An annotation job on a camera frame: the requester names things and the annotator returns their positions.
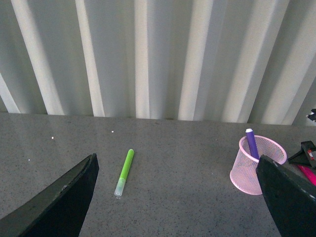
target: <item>pink marker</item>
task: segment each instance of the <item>pink marker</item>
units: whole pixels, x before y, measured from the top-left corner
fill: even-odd
[[[316,175],[306,166],[298,165],[300,170],[306,175],[306,177],[311,181],[312,184],[316,186]]]

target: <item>speckled countertop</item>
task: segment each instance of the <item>speckled countertop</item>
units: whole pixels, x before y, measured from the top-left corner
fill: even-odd
[[[316,134],[316,127],[2,113],[0,218],[96,153],[100,170],[81,237],[279,237],[263,196],[242,193],[229,178],[248,127],[288,156]],[[135,156],[118,200],[130,148]]]

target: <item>pink mesh pencil cup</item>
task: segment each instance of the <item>pink mesh pencil cup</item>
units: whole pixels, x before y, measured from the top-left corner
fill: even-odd
[[[282,146],[275,141],[255,135],[259,157],[266,155],[279,164],[286,161],[286,152]],[[259,160],[250,154],[246,136],[239,141],[239,151],[230,173],[232,183],[241,191],[251,195],[262,194],[256,169]]]

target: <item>black object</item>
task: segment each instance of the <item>black object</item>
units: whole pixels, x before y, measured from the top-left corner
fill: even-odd
[[[316,122],[316,109],[312,109],[311,115],[306,115],[311,121]]]
[[[0,220],[1,237],[78,237],[99,165],[92,154]]]
[[[301,150],[288,160],[290,164],[311,166],[316,169],[316,147],[312,141],[301,142]]]
[[[280,234],[316,237],[316,187],[267,156],[261,156],[257,176]]]

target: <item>purple marker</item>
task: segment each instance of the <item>purple marker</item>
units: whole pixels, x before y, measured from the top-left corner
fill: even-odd
[[[251,128],[246,129],[246,137],[252,157],[259,159],[258,149],[256,145],[255,135]]]

